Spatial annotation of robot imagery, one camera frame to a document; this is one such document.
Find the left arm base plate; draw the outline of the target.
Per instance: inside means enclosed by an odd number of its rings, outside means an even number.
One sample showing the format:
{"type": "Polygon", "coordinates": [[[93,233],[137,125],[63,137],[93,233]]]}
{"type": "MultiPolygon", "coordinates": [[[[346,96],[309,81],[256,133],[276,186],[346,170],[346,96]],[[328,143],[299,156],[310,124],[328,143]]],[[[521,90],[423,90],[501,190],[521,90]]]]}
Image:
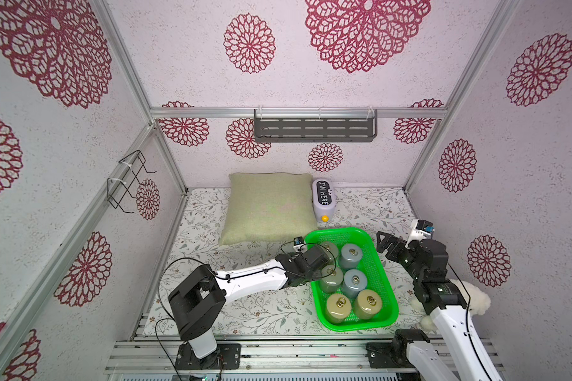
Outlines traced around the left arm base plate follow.
{"type": "Polygon", "coordinates": [[[189,343],[179,347],[176,356],[176,370],[237,370],[241,360],[240,344],[217,344],[214,352],[203,359],[198,358],[189,343]]]}

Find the green plastic basket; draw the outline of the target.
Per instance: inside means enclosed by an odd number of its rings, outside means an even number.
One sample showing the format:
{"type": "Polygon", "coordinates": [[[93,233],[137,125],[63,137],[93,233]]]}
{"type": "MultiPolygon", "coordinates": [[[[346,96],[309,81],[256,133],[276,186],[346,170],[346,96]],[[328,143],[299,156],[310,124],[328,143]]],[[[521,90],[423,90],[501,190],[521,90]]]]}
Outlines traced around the green plastic basket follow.
{"type": "MultiPolygon", "coordinates": [[[[305,237],[305,242],[308,244],[320,244],[323,241],[330,241],[336,244],[339,253],[341,248],[348,243],[355,244],[361,248],[364,257],[355,269],[362,271],[366,275],[368,280],[366,289],[375,291],[380,295],[383,308],[381,312],[372,319],[362,320],[354,314],[355,299],[349,298],[352,306],[349,317],[339,325],[331,324],[325,317],[325,303],[332,294],[323,293],[319,288],[319,281],[316,281],[311,283],[311,290],[320,323],[325,328],[340,333],[371,330],[392,325],[398,318],[399,307],[370,235],[363,230],[351,227],[333,230],[316,230],[305,237]]],[[[333,264],[340,268],[338,260],[333,264]]]]}

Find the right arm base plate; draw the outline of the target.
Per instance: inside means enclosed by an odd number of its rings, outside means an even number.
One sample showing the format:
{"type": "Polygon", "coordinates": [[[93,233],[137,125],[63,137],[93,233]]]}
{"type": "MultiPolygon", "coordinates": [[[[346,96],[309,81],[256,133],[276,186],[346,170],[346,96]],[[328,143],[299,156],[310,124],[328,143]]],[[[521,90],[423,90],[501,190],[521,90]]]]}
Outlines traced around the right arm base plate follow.
{"type": "Polygon", "coordinates": [[[397,330],[392,341],[370,341],[365,349],[370,362],[370,368],[411,368],[408,361],[407,349],[415,342],[430,343],[429,337],[422,330],[397,330]]]}

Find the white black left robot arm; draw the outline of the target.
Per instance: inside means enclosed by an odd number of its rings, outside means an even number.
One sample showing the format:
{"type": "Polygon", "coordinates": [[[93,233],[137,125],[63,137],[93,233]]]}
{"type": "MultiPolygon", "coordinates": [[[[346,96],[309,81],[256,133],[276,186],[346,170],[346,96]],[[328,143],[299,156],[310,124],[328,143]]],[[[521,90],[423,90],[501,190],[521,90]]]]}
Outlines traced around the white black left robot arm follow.
{"type": "Polygon", "coordinates": [[[324,277],[325,267],[336,267],[337,253],[325,244],[297,242],[296,249],[233,271],[215,271],[200,263],[168,295],[168,316],[197,360],[220,356],[213,325],[225,305],[264,291],[316,282],[324,277]]]}

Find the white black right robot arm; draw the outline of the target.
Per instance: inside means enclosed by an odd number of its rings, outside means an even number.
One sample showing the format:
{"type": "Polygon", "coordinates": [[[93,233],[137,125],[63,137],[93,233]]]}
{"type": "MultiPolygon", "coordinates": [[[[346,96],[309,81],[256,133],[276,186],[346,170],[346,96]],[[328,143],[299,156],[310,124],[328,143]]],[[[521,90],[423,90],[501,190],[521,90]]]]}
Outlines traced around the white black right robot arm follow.
{"type": "Polygon", "coordinates": [[[378,232],[377,252],[400,264],[410,275],[414,295],[441,334],[458,372],[453,373],[436,355],[421,330],[397,331],[392,353],[405,354],[403,358],[426,380],[501,380],[473,326],[472,295],[463,294],[446,277],[446,246],[423,230],[413,230],[408,241],[378,232]]]}

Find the dark green canister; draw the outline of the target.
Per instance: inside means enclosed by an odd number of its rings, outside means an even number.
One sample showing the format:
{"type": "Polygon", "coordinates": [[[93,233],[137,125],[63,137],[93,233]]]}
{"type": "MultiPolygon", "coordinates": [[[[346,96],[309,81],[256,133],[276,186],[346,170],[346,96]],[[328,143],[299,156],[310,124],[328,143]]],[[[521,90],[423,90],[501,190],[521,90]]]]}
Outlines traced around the dark green canister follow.
{"type": "Polygon", "coordinates": [[[343,280],[344,274],[341,268],[329,264],[321,271],[319,288],[323,293],[334,294],[341,287],[343,280]]]}
{"type": "Polygon", "coordinates": [[[332,262],[338,260],[340,253],[336,244],[330,241],[323,241],[319,244],[319,246],[325,252],[328,260],[332,262]]]}

